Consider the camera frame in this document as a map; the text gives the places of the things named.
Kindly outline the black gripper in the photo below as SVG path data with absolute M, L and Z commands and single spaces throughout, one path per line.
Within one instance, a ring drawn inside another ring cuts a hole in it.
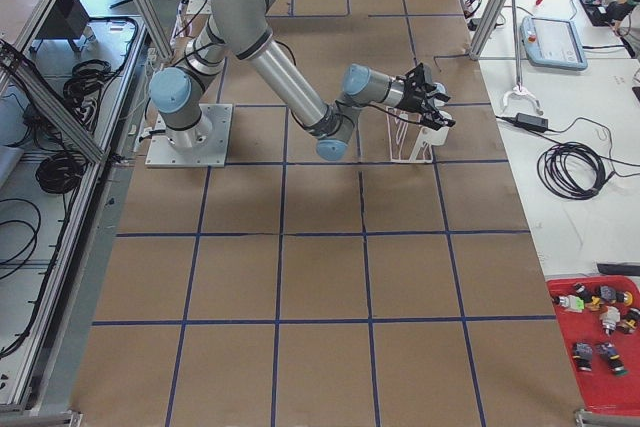
M 450 96 L 443 84 L 429 84 L 427 70 L 423 63 L 408 71 L 404 76 L 398 76 L 402 83 L 402 97 L 397 108 L 403 112 L 422 115 L 422 125 L 430 130 L 439 131 L 451 128 L 456 121 L 450 114 L 442 110 L 429 110 L 430 107 L 443 107 L 450 101 Z

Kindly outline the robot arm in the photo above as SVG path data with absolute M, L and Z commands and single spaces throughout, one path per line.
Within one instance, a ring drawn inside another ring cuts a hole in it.
M 147 162 L 162 167 L 224 165 L 231 126 L 229 104 L 201 101 L 221 72 L 227 54 L 249 62 L 290 109 L 301 128 L 316 138 L 316 152 L 326 161 L 340 160 L 363 108 L 380 104 L 386 113 L 402 111 L 402 120 L 417 115 L 417 125 L 432 132 L 432 144 L 444 143 L 455 122 L 440 110 L 445 89 L 419 64 L 391 77 L 352 64 L 342 92 L 326 103 L 286 56 L 273 36 L 266 14 L 276 0 L 210 0 L 212 12 L 181 59 L 154 74 L 149 85 L 158 112 Z

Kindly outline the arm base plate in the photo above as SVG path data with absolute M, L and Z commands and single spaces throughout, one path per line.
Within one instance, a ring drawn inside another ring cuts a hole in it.
M 194 127 L 177 131 L 158 115 L 146 155 L 149 168 L 200 168 L 225 166 L 234 106 L 200 104 L 201 118 Z

